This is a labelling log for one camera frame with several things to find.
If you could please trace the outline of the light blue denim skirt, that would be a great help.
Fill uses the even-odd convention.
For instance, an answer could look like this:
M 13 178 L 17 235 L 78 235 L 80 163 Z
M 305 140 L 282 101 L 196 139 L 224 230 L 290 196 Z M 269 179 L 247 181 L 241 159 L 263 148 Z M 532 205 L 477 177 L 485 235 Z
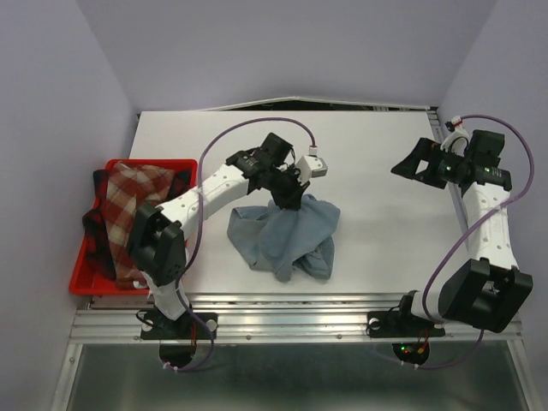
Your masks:
M 305 194 L 297 211 L 281 209 L 272 201 L 233 208 L 227 236 L 254 271 L 268 271 L 287 283 L 298 269 L 325 282 L 333 271 L 333 235 L 340 216 L 332 203 Z

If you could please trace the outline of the red cream plaid skirt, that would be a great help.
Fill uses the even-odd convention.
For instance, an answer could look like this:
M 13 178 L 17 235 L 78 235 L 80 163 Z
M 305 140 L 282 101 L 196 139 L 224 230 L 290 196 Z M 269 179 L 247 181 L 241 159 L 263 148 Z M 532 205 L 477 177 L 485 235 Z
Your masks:
M 175 171 L 146 164 L 117 163 L 109 171 L 101 212 L 119 289 L 143 289 L 146 280 L 129 258 L 126 246 L 134 216 L 144 203 L 158 205 L 166 200 Z

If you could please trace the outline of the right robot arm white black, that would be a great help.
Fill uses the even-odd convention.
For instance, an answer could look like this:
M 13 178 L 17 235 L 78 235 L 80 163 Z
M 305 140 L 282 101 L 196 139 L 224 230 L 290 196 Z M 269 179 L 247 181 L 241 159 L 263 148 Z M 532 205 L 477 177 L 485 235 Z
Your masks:
M 509 237 L 512 182 L 499 166 L 503 148 L 503 134 L 458 127 L 443 143 L 419 139 L 392 167 L 393 174 L 431 187 L 457 185 L 468 223 L 468 260 L 439 291 L 424 288 L 402 298 L 394 313 L 400 332 L 413 334 L 425 320 L 449 320 L 500 333 L 530 295 L 533 278 L 519 269 Z

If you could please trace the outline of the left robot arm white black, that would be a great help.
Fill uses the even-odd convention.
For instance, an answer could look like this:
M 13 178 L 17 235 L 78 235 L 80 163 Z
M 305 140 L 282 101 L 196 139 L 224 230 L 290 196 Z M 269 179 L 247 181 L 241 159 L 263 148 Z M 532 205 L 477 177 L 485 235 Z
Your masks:
M 293 147 L 274 133 L 258 147 L 238 151 L 206 180 L 160 205 L 143 204 L 135 213 L 127 253 L 142 272 L 162 315 L 161 327 L 182 337 L 190 327 L 190 303 L 181 285 L 188 268 L 186 241 L 200 237 L 203 223 L 231 202 L 265 189 L 281 209 L 297 211 L 310 181 L 323 176 L 324 161 L 314 147 L 294 164 L 286 164 Z

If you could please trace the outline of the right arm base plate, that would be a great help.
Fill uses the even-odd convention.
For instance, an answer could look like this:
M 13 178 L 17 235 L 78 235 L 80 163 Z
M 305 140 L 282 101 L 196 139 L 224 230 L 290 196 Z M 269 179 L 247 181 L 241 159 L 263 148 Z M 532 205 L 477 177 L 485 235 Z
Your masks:
M 444 337 L 445 329 L 426 319 L 386 310 L 368 313 L 366 334 L 372 338 Z

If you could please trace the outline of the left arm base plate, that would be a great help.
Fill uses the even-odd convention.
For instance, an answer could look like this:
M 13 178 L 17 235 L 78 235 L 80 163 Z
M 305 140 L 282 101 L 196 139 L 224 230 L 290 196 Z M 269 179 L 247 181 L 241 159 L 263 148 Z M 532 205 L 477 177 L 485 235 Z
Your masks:
M 217 336 L 216 313 L 196 313 L 200 321 L 189 313 L 177 320 L 170 320 L 156 309 L 141 310 L 135 314 L 140 321 L 142 340 L 209 340 Z

